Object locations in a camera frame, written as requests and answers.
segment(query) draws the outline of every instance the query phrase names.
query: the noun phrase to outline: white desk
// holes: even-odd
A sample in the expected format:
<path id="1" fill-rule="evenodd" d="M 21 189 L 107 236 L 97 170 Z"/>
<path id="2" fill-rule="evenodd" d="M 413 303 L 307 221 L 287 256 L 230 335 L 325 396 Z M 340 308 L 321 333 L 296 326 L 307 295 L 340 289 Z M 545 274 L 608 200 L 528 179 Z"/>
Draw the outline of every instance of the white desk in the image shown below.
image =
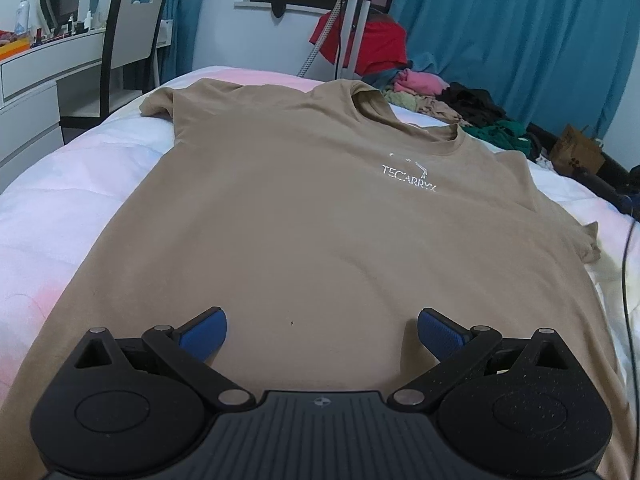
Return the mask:
<path id="1" fill-rule="evenodd" d="M 163 22 L 157 48 L 171 44 L 172 25 Z M 100 66 L 103 41 L 104 29 L 91 30 L 0 61 L 0 192 L 63 145 L 57 83 Z"/>

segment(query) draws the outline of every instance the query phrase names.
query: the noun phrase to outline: blue gripper pad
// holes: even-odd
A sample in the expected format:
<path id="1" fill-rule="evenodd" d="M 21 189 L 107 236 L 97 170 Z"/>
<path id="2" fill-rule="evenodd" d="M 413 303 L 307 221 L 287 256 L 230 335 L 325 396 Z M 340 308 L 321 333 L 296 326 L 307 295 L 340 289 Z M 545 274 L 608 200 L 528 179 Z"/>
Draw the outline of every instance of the blue gripper pad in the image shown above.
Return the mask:
<path id="1" fill-rule="evenodd" d="M 418 338 L 438 361 L 444 361 L 471 341 L 471 332 L 432 308 L 418 315 Z"/>
<path id="2" fill-rule="evenodd" d="M 175 329 L 172 337 L 180 348 L 203 362 L 225 342 L 225 313 L 218 306 L 211 307 Z"/>

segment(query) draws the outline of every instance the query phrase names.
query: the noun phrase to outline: bottle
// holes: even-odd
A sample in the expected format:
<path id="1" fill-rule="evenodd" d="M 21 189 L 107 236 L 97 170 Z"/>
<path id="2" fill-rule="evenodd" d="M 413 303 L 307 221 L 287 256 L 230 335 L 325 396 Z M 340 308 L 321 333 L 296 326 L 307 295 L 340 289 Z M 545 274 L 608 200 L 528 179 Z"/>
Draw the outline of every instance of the bottle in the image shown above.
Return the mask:
<path id="1" fill-rule="evenodd" d="M 88 10 L 86 12 L 86 18 L 84 19 L 84 28 L 86 30 L 89 30 L 91 28 L 91 20 L 92 20 L 91 11 Z"/>
<path id="2" fill-rule="evenodd" d="M 14 32 L 20 36 L 29 30 L 29 1 L 21 0 L 18 10 L 15 13 L 15 30 Z"/>

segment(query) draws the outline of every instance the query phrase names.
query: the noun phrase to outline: cable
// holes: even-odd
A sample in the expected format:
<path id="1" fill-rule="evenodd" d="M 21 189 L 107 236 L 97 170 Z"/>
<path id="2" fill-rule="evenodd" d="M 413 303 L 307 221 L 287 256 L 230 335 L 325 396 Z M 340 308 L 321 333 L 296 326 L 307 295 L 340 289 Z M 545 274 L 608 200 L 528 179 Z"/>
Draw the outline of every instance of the cable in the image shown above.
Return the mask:
<path id="1" fill-rule="evenodd" d="M 629 338 L 629 350 L 631 352 L 631 369 L 634 377 L 634 393 L 636 394 L 636 443 L 634 445 L 634 460 L 631 466 L 631 480 L 636 480 L 638 475 L 638 454 L 640 454 L 640 391 L 638 390 L 638 368 L 636 367 L 636 351 L 634 338 L 629 321 L 629 308 L 626 304 L 626 258 L 629 254 L 631 237 L 636 227 L 636 220 L 631 220 L 629 234 L 626 237 L 625 252 L 622 255 L 622 307 L 625 311 L 626 336 Z"/>
<path id="2" fill-rule="evenodd" d="M 298 72 L 298 77 L 304 77 L 306 74 L 306 71 L 309 70 L 309 67 L 311 67 L 311 64 L 314 62 L 314 59 L 318 55 L 318 52 L 320 52 L 320 49 L 324 45 L 324 42 L 326 41 L 326 38 L 329 35 L 329 32 L 333 28 L 335 20 L 338 17 L 338 13 L 340 13 L 341 9 L 342 9 L 342 0 L 337 0 L 334 5 L 334 8 L 331 11 L 331 14 L 329 15 L 329 19 L 326 21 L 324 28 L 322 29 L 322 32 L 320 33 L 320 36 L 318 37 L 318 40 L 316 41 L 316 44 L 313 47 L 313 50 L 311 51 L 311 54 L 309 54 L 309 56 L 306 58 L 304 65 Z"/>

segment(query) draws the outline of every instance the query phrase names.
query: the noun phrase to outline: red clothing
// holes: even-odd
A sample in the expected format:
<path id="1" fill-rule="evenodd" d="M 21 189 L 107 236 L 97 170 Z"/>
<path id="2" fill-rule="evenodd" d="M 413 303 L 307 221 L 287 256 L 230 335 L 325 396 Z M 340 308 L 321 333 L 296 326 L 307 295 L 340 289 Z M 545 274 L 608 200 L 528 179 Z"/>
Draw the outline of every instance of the red clothing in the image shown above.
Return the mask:
<path id="1" fill-rule="evenodd" d="M 330 14 L 328 12 L 318 20 L 316 30 L 309 39 L 311 43 L 316 44 Z M 329 35 L 320 49 L 320 54 L 331 63 L 335 63 L 335 56 L 338 52 L 338 39 L 340 37 L 338 27 L 342 25 L 340 18 L 341 16 L 338 16 L 338 19 L 335 20 L 334 26 L 329 31 Z M 352 32 L 349 38 L 347 57 L 344 63 L 345 68 L 348 65 L 346 60 L 349 59 L 351 48 L 353 47 L 354 35 L 355 33 Z M 406 64 L 406 32 L 404 28 L 393 20 L 367 22 L 364 27 L 362 46 L 356 63 L 356 74 L 364 76 L 391 68 L 404 68 Z"/>

